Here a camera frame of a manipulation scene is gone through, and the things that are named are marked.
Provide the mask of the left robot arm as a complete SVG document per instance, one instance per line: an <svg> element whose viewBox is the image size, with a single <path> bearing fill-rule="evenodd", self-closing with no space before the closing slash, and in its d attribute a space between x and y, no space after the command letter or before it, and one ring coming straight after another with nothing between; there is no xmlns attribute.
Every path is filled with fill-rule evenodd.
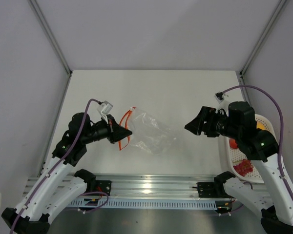
<svg viewBox="0 0 293 234"><path fill-rule="evenodd" d="M87 152L87 144L107 139L111 144L132 135L112 115L93 123L87 113L75 114L60 142L56 145L44 173L25 198L14 208L5 208L1 217L12 234L45 234L53 220L79 196L108 198L109 191L100 188L96 176L78 170L68 185L57 190Z"/></svg>

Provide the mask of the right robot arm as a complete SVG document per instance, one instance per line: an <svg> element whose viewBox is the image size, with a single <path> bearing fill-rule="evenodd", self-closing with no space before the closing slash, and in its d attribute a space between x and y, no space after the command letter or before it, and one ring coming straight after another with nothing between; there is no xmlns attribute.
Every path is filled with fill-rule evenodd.
<svg viewBox="0 0 293 234"><path fill-rule="evenodd" d="M197 136L234 139L238 149L260 173L270 199L245 186L230 172L214 178L214 193L240 201L260 219L266 233L293 234L293 183L286 178L283 162L278 161L281 147L272 133L256 127L255 111L247 102L232 102L226 111L203 106L185 129Z"/></svg>

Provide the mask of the clear zip top bag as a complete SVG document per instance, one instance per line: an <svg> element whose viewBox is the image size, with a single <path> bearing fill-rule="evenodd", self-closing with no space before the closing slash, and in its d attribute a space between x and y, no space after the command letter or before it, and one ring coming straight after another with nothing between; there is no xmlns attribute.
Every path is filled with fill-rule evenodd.
<svg viewBox="0 0 293 234"><path fill-rule="evenodd" d="M137 107L131 107L119 124L132 132L132 135L118 142L120 151L127 146L133 146L149 154L160 155L177 141L175 130Z"/></svg>

